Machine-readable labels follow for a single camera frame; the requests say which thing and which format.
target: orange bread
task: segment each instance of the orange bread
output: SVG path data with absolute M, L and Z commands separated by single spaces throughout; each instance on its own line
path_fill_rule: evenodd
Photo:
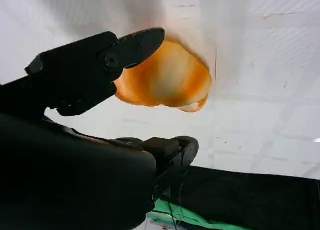
M 142 64 L 123 70 L 116 96 L 130 104 L 177 107 L 196 112 L 207 101 L 212 78 L 208 68 L 179 43 L 164 40 Z

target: black cloth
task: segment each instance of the black cloth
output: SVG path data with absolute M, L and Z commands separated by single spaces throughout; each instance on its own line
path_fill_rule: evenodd
M 181 205 L 207 220 L 253 230 L 319 230 L 318 180 L 191 167 Z M 171 197 L 180 204 L 180 187 Z

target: cable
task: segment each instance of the cable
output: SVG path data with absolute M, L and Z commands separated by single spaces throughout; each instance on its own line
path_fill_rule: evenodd
M 170 208 L 170 212 L 171 212 L 171 217 L 172 217 L 172 220 L 173 220 L 174 228 L 175 228 L 175 230 L 178 230 L 177 229 L 177 225 L 176 225 L 176 221 L 174 219 L 174 214 L 173 214 L 173 211 L 172 211 L 171 203 L 169 201 L 168 201 L 168 204 L 169 204 L 169 208 Z
M 171 212 L 171 213 L 168 213 L 168 212 L 165 212 L 165 211 L 159 211 L 159 210 L 152 210 L 152 212 L 170 215 L 170 216 L 172 217 L 175 230 L 178 230 L 178 229 L 177 229 L 176 222 L 175 222 L 175 219 L 174 219 L 174 214 L 173 214 L 173 211 L 172 211 L 172 207 L 171 207 L 170 202 L 168 202 L 168 204 L 169 204 L 169 208 L 170 208 L 170 212 Z
M 180 186 L 180 192 L 179 192 L 179 204 L 180 204 L 180 211 L 183 217 L 185 217 L 184 215 L 184 211 L 182 209 L 182 205 L 181 205 L 181 191 L 182 191 L 182 187 L 183 187 L 184 183 L 181 181 L 181 186 Z

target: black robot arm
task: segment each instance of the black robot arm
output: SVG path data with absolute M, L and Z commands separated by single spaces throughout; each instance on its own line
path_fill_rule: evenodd
M 82 114 L 114 95 L 123 68 L 147 59 L 164 35 L 95 35 L 39 54 L 27 77 L 0 86 L 0 229 L 132 229 L 178 184 L 196 139 L 108 140 L 44 116 L 47 107 Z

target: green cloth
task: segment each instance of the green cloth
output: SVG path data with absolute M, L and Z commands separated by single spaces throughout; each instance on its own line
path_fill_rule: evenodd
M 250 230 L 248 228 L 243 228 L 243 227 L 239 227 L 236 225 L 232 225 L 232 224 L 226 224 L 226 223 L 220 223 L 220 222 L 216 222 L 216 221 L 207 221 L 206 219 L 204 219 L 203 217 L 201 217 L 200 215 L 186 209 L 183 207 L 180 207 L 178 205 L 175 204 L 170 204 L 172 207 L 172 215 L 174 216 L 174 218 L 189 224 L 193 224 L 193 225 L 199 225 L 202 226 L 204 228 L 208 228 L 208 229 L 219 229 L 219 230 Z M 161 211 L 161 212 L 165 212 L 168 214 L 163 214 L 163 213 L 157 213 L 157 212 L 150 212 L 148 213 L 148 217 L 152 218 L 153 220 L 161 220 L 164 222 L 172 222 L 172 217 L 171 217 L 171 211 L 170 211 L 170 207 L 169 207 L 169 203 L 167 201 L 164 200 L 157 200 L 155 203 L 155 211 Z

